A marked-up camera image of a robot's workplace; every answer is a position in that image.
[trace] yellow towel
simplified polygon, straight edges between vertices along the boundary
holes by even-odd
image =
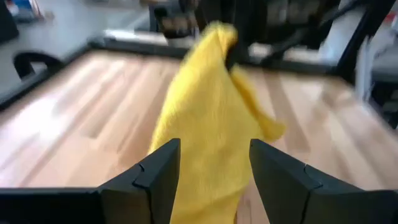
[[[239,199],[252,177],[249,143],[274,141],[284,126],[262,113],[237,66],[225,69],[233,27],[209,25],[187,55],[169,92],[150,153],[181,139],[180,179],[172,224],[233,223]]]

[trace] wood grain surface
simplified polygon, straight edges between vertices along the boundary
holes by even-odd
[[[0,187],[91,187],[141,160],[179,61],[92,52],[0,114]],[[396,135],[341,80],[247,68],[274,146],[363,189],[398,189]],[[238,223],[266,223],[252,182]]]

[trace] microfiber cloth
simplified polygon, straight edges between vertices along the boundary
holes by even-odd
[[[260,110],[243,70],[226,70],[236,41],[232,26],[210,24],[170,84],[149,153],[181,139],[172,224],[233,223],[252,178],[250,140],[271,142],[284,132]]]

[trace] wooden tabletop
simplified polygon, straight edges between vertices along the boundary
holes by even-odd
[[[0,187],[97,186],[141,160],[179,61],[91,52],[0,114]],[[341,80],[246,68],[274,146],[363,189],[398,189],[398,143]],[[238,223],[265,223],[253,183]]]

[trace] floor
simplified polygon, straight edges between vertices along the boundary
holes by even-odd
[[[0,45],[0,94],[21,82],[12,66],[12,56],[20,50],[41,50],[64,58],[103,29],[133,29],[148,22],[147,9],[141,7],[138,0],[112,0],[112,4],[93,3],[95,1],[106,0],[37,0],[42,12],[50,11],[55,17],[34,25],[19,26],[20,36]],[[333,24],[320,49],[325,60],[335,62],[339,59],[360,18],[361,12],[352,12]],[[383,25],[372,47],[383,49],[392,45],[393,40],[389,25]],[[395,73],[397,54],[390,50],[386,55],[387,59],[381,57],[374,63],[375,67],[387,67]]]

